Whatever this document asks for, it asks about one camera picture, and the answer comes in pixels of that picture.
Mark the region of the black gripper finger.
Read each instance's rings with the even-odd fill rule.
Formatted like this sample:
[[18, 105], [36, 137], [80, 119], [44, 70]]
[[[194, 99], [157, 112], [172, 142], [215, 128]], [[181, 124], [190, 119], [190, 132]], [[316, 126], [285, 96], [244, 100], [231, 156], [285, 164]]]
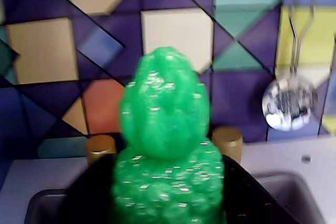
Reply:
[[107, 154], [94, 161], [66, 189], [57, 223], [117, 223], [112, 186], [117, 154]]
[[271, 194], [232, 158], [223, 155], [223, 208], [227, 223], [297, 223]]

